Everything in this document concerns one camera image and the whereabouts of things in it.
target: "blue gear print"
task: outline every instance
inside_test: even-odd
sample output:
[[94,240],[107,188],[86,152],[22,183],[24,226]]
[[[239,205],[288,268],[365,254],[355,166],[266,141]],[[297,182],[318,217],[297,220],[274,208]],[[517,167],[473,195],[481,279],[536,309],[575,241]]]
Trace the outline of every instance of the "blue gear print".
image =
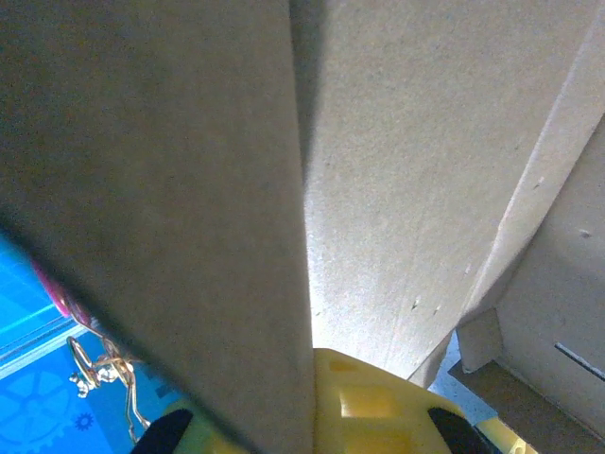
[[71,419],[67,380],[39,371],[5,383],[0,387],[0,453],[39,452],[63,435]]
[[82,413],[78,418],[76,418],[76,422],[74,423],[76,429],[80,431],[88,430],[93,425],[93,416],[91,413]]

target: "black plastic part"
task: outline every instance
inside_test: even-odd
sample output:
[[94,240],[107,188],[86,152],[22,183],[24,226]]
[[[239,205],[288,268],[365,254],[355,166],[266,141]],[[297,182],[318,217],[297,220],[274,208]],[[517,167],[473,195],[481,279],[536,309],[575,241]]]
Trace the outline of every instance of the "black plastic part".
[[430,409],[428,415],[452,454],[494,454],[466,419],[444,409]]
[[172,454],[193,418],[189,410],[172,411],[151,423],[130,454]]

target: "brown cardboard panel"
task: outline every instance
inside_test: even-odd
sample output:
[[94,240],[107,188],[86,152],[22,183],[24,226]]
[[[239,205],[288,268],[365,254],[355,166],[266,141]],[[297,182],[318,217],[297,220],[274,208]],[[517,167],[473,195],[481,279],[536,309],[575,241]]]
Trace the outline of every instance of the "brown cardboard panel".
[[6,13],[4,227],[240,440],[311,452],[287,4]]

